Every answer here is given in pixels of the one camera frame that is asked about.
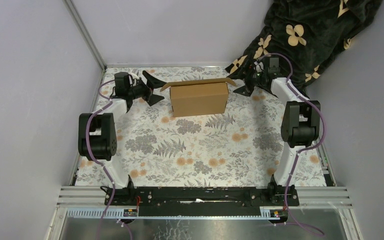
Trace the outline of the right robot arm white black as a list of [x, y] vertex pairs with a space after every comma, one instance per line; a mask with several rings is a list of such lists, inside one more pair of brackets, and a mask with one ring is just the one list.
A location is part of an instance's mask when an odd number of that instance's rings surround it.
[[255, 87], [269, 90], [284, 105], [280, 135], [284, 142], [280, 165], [272, 175], [265, 197], [273, 206], [281, 205], [287, 198], [296, 197], [295, 176], [300, 153], [311, 148], [320, 133], [320, 103], [302, 95], [293, 85], [289, 69], [281, 76], [279, 53], [266, 54], [243, 63], [244, 86], [236, 94], [251, 96]]

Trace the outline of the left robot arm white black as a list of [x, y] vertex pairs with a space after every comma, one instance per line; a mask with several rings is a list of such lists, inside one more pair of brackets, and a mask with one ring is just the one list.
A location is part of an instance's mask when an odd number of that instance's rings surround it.
[[111, 83], [112, 93], [105, 97], [104, 106], [79, 116], [78, 152], [102, 168], [110, 182], [109, 195], [116, 195], [122, 205], [128, 206], [134, 202], [135, 192], [129, 174], [112, 159], [118, 148], [115, 121], [129, 112], [136, 99], [144, 100], [149, 106], [164, 100], [154, 91], [166, 82], [144, 70], [141, 76], [132, 72], [117, 72]]

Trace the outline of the brown cardboard box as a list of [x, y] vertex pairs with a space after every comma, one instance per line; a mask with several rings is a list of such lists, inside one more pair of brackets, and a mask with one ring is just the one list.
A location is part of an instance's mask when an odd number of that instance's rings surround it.
[[225, 77], [168, 82], [160, 91], [169, 89], [172, 116], [179, 118], [223, 114], [229, 98], [229, 86], [236, 87], [237, 84]]

